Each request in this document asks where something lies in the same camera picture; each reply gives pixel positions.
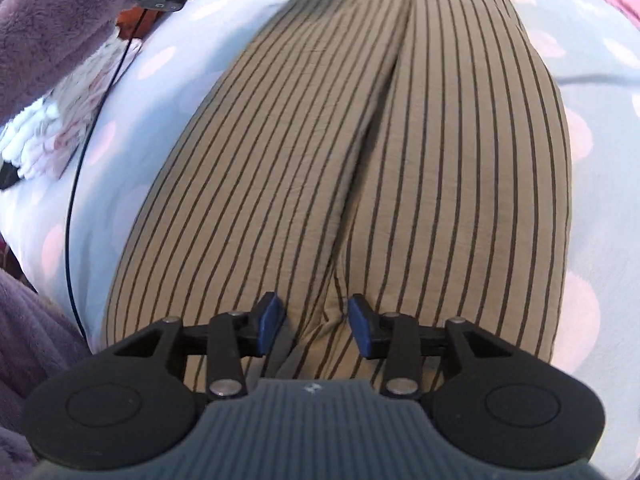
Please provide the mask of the pile of folded clothes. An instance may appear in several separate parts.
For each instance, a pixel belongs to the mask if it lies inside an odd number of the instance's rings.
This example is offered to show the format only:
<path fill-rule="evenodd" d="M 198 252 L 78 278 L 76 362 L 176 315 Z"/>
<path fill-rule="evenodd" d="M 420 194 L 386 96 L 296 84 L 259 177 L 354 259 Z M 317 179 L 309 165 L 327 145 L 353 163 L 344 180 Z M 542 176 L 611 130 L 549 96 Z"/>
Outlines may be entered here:
<path fill-rule="evenodd" d="M 84 142 L 112 79 L 119 79 L 142 46 L 111 36 L 44 96 L 1 128 L 1 188 L 38 177 L 57 179 Z"/>

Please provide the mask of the purple fleece sleeve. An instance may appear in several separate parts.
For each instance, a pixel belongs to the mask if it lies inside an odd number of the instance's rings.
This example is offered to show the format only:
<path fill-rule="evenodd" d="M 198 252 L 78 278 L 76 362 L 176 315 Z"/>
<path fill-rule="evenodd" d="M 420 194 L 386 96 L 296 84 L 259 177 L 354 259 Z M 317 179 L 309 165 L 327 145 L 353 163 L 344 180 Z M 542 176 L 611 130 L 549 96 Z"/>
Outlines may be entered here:
<path fill-rule="evenodd" d="M 85 61 L 137 0 L 1 0 L 1 121 Z"/>

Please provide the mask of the beige striped shirt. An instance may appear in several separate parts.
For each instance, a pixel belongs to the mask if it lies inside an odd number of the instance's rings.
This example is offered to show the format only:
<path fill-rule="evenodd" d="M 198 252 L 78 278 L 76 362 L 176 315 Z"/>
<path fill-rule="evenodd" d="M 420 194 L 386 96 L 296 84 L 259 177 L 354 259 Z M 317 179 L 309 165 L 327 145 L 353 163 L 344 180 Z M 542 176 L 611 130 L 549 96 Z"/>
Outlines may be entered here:
<path fill-rule="evenodd" d="M 561 95 L 510 0 L 290 0 L 160 170 L 102 341 L 274 292 L 285 324 L 249 380 L 377 382 L 347 322 L 361 295 L 548 360 L 569 230 Z"/>

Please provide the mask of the rust red knitted garment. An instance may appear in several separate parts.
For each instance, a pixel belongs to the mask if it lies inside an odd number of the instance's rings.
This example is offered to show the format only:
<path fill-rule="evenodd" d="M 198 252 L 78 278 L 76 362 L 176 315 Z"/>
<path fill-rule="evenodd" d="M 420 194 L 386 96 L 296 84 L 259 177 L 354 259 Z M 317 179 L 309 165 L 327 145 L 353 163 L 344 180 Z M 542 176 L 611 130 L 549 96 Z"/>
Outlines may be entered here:
<path fill-rule="evenodd" d="M 131 38 L 143 40 L 163 15 L 163 12 L 142 8 L 122 11 L 116 21 L 116 25 L 119 28 L 118 36 L 122 40 Z"/>

